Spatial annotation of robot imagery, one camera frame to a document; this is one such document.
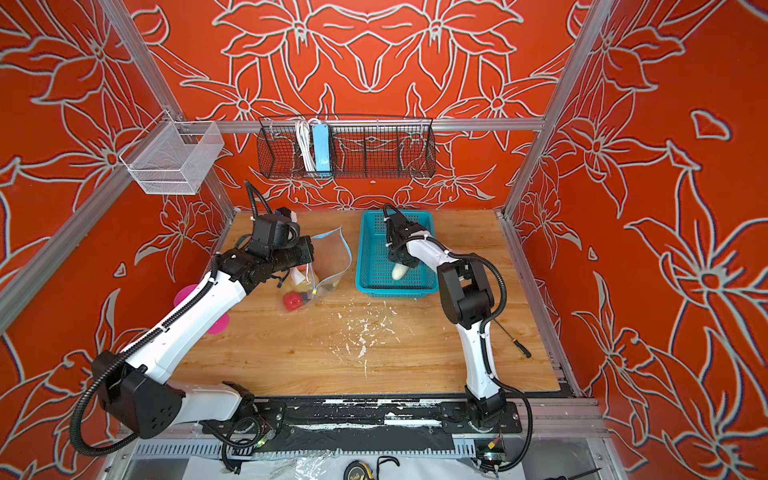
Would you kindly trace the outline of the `dark red apple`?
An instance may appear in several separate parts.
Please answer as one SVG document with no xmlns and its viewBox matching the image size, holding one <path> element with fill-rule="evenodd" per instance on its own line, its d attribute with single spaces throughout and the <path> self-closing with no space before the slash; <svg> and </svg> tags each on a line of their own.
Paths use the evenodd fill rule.
<svg viewBox="0 0 768 480">
<path fill-rule="evenodd" d="M 282 303 L 287 311 L 296 311 L 304 305 L 304 299 L 301 293 L 291 291 L 283 296 Z"/>
</svg>

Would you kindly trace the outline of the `clear zip top bag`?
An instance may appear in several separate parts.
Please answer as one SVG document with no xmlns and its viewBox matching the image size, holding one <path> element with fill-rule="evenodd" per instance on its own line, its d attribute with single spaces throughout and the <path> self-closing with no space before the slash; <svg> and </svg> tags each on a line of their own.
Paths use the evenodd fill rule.
<svg viewBox="0 0 768 480">
<path fill-rule="evenodd" d="M 352 265 L 351 250 L 341 226 L 314 235 L 311 241 L 314 260 L 310 264 L 293 267 L 286 281 L 286 293 L 295 291 L 302 294 L 302 307 L 333 293 Z"/>
</svg>

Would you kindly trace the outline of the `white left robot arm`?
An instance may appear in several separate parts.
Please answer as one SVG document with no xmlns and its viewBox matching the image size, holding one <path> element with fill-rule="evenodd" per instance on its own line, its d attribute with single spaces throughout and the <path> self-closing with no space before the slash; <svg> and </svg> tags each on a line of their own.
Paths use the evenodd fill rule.
<svg viewBox="0 0 768 480">
<path fill-rule="evenodd" d="M 105 351 L 91 364 L 93 382 L 72 411 L 69 440 L 88 457 L 114 453 L 138 438 L 153 438 L 177 424 L 198 423 L 225 447 L 258 443 L 260 423 L 253 394 L 244 387 L 175 384 L 171 377 L 192 347 L 227 312 L 269 280 L 283 281 L 294 267 L 314 259 L 311 239 L 287 208 L 253 213 L 252 232 L 212 257 L 194 290 L 151 330 L 117 353 Z M 108 446 L 89 444 L 82 434 L 91 403 L 130 430 Z"/>
</svg>

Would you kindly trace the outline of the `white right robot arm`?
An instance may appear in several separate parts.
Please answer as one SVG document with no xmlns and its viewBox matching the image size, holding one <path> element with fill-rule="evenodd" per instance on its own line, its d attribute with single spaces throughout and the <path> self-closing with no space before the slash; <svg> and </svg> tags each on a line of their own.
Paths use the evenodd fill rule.
<svg viewBox="0 0 768 480">
<path fill-rule="evenodd" d="M 443 312 L 462 345 L 469 421 L 480 431 L 495 428 L 506 412 L 506 394 L 514 391 L 498 378 L 490 339 L 489 324 L 506 306 L 503 277 L 489 260 L 449 249 L 397 207 L 386 204 L 382 212 L 392 278 L 398 281 L 421 265 L 435 272 Z"/>
</svg>

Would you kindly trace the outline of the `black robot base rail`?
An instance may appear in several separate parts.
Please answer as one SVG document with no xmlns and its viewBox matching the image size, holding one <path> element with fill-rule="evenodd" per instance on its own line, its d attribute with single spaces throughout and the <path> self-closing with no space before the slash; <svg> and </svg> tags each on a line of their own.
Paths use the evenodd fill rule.
<svg viewBox="0 0 768 480">
<path fill-rule="evenodd" d="M 482 426 L 459 395 L 283 396 L 247 400 L 232 419 L 203 422 L 201 433 L 227 439 L 227 454 L 242 459 L 309 452 L 473 457 L 477 443 L 518 439 L 524 427 L 513 403 Z"/>
</svg>

